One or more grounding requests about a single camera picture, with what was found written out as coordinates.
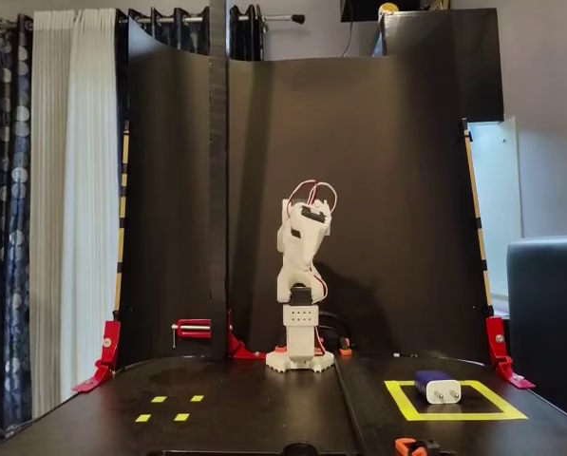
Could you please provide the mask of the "white gripper with motor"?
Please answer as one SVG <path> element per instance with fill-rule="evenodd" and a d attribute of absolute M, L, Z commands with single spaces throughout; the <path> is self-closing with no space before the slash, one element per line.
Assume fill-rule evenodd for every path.
<path fill-rule="evenodd" d="M 301 238 L 306 221 L 310 227 L 317 224 L 320 230 L 310 230 L 305 233 L 304 244 Z M 331 233 L 331 210 L 326 202 L 317 199 L 309 204 L 306 199 L 293 198 L 282 201 L 282 223 L 285 228 L 285 267 L 287 274 L 293 276 L 310 272 L 313 259 L 319 250 L 324 236 Z"/>

